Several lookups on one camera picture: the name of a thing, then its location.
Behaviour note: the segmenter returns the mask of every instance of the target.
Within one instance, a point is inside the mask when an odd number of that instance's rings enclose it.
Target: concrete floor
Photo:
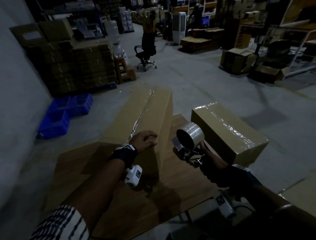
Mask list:
[[[130,64],[135,66],[139,60],[135,57],[134,46],[141,44],[143,31],[139,25],[134,27],[134,33],[121,35],[121,45]],[[174,115],[181,113],[189,120],[193,107],[218,101],[263,133],[270,143],[250,168],[274,192],[286,189],[316,169],[314,73],[294,76],[275,85],[264,85],[219,69],[221,50],[187,54],[161,38],[157,38],[155,44],[157,54],[152,59],[157,69],[138,70],[136,82],[124,83],[116,90],[95,95],[90,114],[73,119],[67,135],[35,142],[10,200],[0,210],[2,239],[26,239],[31,234],[40,218],[58,154],[96,141],[135,84],[171,88]],[[211,205],[204,204],[200,211],[209,212],[213,209]],[[162,224],[137,239],[165,239],[169,231],[181,226]]]

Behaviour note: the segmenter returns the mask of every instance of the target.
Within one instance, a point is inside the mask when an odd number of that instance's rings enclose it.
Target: striped sleeve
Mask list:
[[[80,213],[61,205],[41,222],[29,240],[87,240],[89,232]]]

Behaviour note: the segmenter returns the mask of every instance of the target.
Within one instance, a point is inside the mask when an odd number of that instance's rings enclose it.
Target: black office chair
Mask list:
[[[147,65],[153,64],[155,68],[157,68],[155,61],[150,61],[149,58],[156,54],[156,46],[155,46],[155,36],[156,33],[143,33],[142,45],[137,45],[134,47],[136,52],[136,57],[138,57],[141,61],[140,64],[137,65],[137,69],[139,69],[139,65],[143,65],[144,71],[147,71]],[[137,52],[137,48],[141,48],[142,52]]]

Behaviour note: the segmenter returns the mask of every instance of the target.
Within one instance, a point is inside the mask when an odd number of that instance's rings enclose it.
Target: blue plastic crate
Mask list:
[[[93,99],[90,93],[74,96],[67,107],[69,117],[77,117],[89,113]]]
[[[66,109],[69,105],[71,97],[55,98],[49,106],[47,113],[54,112],[60,109]]]
[[[59,137],[67,133],[69,123],[70,118],[66,110],[56,110],[46,113],[37,132],[44,139]]]

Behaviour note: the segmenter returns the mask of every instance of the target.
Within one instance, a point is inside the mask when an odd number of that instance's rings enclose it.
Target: wooden stool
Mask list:
[[[137,80],[134,67],[132,65],[127,65],[124,58],[114,57],[114,64],[119,84],[123,83],[126,79]]]

